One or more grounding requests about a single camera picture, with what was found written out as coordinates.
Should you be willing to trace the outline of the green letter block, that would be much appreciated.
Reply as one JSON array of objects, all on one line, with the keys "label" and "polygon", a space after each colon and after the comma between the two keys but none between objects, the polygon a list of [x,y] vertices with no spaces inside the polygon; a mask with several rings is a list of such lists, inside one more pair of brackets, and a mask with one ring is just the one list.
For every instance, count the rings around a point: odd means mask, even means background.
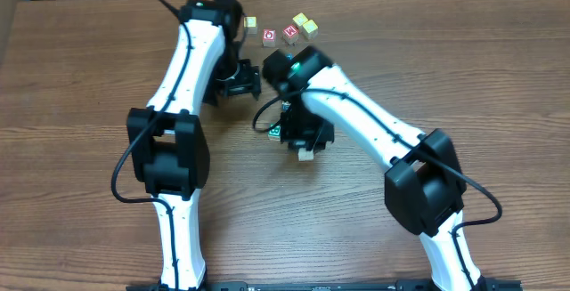
[{"label": "green letter block", "polygon": [[281,140],[281,127],[279,125],[271,125],[271,130],[267,133],[271,141]]}]

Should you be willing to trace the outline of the plain white wooden block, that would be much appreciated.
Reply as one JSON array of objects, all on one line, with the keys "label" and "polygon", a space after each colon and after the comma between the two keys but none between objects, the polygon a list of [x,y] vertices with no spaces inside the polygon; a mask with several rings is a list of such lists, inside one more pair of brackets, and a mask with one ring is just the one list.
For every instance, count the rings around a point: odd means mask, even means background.
[{"label": "plain white wooden block", "polygon": [[306,148],[299,148],[297,151],[297,158],[300,162],[312,161],[314,159],[314,152]]}]

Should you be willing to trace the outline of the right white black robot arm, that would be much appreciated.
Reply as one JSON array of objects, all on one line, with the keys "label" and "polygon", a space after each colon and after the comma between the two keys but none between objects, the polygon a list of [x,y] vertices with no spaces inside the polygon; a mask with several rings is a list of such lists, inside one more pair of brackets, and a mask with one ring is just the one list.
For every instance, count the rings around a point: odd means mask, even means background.
[{"label": "right white black robot arm", "polygon": [[392,116],[313,46],[293,58],[273,52],[262,75],[289,103],[276,123],[281,141],[309,158],[334,140],[336,128],[342,130],[379,165],[385,205],[420,238],[433,284],[440,290],[481,288],[483,277],[460,226],[467,181],[446,133],[424,133]]}]

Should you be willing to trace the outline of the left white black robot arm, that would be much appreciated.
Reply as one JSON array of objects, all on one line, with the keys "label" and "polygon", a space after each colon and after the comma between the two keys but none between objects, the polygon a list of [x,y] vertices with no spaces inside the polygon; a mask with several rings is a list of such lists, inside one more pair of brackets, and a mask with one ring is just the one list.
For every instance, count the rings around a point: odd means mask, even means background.
[{"label": "left white black robot arm", "polygon": [[159,220],[163,269],[153,290],[201,290],[207,266],[200,247],[199,201],[210,169],[200,122],[202,104],[218,97],[261,93],[258,67],[240,57],[236,38],[244,16],[238,0],[188,0],[167,9],[179,22],[175,52],[164,79],[143,109],[130,109],[129,145],[144,203]]}]

